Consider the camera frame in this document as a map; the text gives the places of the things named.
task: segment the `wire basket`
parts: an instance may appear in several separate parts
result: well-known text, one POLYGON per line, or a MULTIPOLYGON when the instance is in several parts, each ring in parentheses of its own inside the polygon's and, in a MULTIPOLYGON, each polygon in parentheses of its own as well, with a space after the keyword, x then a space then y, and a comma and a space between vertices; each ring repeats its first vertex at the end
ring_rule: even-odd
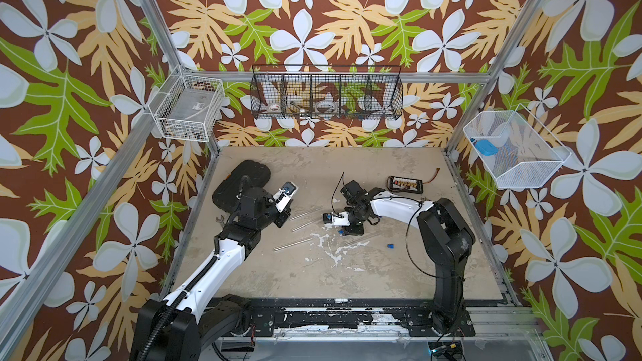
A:
POLYGON ((225 94, 223 82, 204 76, 181 75, 154 113, 165 138, 207 142, 225 94))
POLYGON ((376 73, 365 66, 333 66, 337 70, 288 72, 283 67, 264 64, 252 67, 250 95, 254 118, 401 116, 403 86, 398 71, 376 73))
POLYGON ((571 155, 532 113, 528 114, 529 120, 517 110, 483 111, 463 129, 498 189, 541 188, 571 155), (529 123, 531 118, 537 130, 529 123), (538 133, 543 130, 559 147, 551 148, 538 133))

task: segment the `stained floor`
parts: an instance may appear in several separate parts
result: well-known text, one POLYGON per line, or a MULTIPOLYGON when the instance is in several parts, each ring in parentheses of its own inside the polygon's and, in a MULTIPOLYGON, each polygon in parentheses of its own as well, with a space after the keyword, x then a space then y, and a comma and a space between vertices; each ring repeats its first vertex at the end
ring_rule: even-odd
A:
MULTIPOLYGON (((429 299, 435 292, 434 278, 414 268, 406 254, 406 223, 384 218, 376 226, 366 223, 365 235, 383 232, 359 245, 346 247, 354 236, 343 237, 336 229, 326 229, 321 215, 331 211, 330 198, 342 172, 345 181, 356 180, 366 190, 385 187, 389 175, 429 180, 440 171, 423 195, 403 194, 417 199, 453 201, 466 221, 470 221, 453 177, 438 148, 223 148, 212 182, 182 261, 177 284, 200 265, 213 249, 213 237, 221 231, 217 221, 227 214, 213 205, 212 192, 243 160, 266 164, 272 173, 265 186, 275 193, 285 181, 299 187, 292 216, 320 209, 308 216, 289 220, 278 229, 263 230, 261 242, 248 259, 225 281, 217 296, 228 293, 244 297, 305 298, 410 298, 429 299), (296 232, 292 229, 315 221, 296 232), (275 252, 273 248, 312 237, 310 242, 275 252)), ((343 210, 345 201, 339 191, 334 208, 343 210)), ((421 242, 419 230, 411 228, 409 249, 417 264, 434 272, 421 242)), ((473 246, 466 267, 464 294, 467 299, 501 299, 481 244, 473 246)))

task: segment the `black wire basket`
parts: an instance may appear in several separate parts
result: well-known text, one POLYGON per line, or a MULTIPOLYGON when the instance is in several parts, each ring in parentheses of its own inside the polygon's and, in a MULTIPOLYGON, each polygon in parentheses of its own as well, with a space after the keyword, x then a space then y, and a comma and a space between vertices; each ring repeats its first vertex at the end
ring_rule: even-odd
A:
POLYGON ((254 64, 254 118, 390 119, 401 116, 403 86, 400 66, 319 66, 254 64), (287 68, 303 71, 288 71, 287 68))

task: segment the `clear plastic rod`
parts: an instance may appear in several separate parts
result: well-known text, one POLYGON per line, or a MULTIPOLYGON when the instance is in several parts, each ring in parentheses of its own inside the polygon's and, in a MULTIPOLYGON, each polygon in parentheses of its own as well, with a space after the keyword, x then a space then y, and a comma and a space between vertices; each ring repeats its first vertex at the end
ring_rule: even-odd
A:
POLYGON ((346 244, 345 244, 345 246, 352 245, 352 244, 357 244, 357 243, 359 243, 359 242, 362 242, 362 241, 365 241, 365 240, 369 240, 369 239, 371 239, 372 237, 376 237, 376 236, 380 235, 381 233, 382 233, 382 230, 379 230, 378 232, 373 233, 373 234, 371 234, 371 235, 367 235, 367 236, 359 237, 359 238, 357 238, 356 240, 352 240, 352 241, 350 241, 350 242, 346 243, 346 244))
POLYGON ((303 240, 295 241, 293 243, 280 245, 278 247, 274 247, 274 251, 280 251, 280 250, 282 250, 284 248, 288 248, 288 247, 291 247, 291 246, 296 245, 296 244, 303 244, 304 242, 308 242, 308 241, 311 241, 311 240, 312 240, 312 237, 308 237, 308 238, 304 238, 303 240))
POLYGON ((297 228, 293 228, 292 231, 300 230, 300 229, 302 229, 302 228, 304 228, 304 227, 306 227, 308 225, 311 225, 312 223, 316 223, 316 222, 317 222, 316 220, 309 221, 308 223, 302 224, 297 228))
POLYGON ((320 210, 321 210, 321 207, 317 206, 317 207, 313 208, 312 210, 309 210, 309 211, 307 211, 305 213, 301 213, 301 214, 298 214, 297 216, 291 217, 290 220, 295 220, 295 219, 298 219, 300 217, 306 216, 307 214, 310 214, 310 213, 316 212, 316 211, 320 211, 320 210))

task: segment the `blue object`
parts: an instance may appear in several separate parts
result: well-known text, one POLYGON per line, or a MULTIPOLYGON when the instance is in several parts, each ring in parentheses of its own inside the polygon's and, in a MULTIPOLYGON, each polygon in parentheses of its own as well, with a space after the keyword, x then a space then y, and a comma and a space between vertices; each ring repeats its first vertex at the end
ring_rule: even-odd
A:
POLYGON ((477 151, 479 151, 479 153, 484 156, 493 156, 499 151, 499 149, 497 149, 497 147, 493 145, 489 140, 471 141, 474 147, 477 148, 477 151))

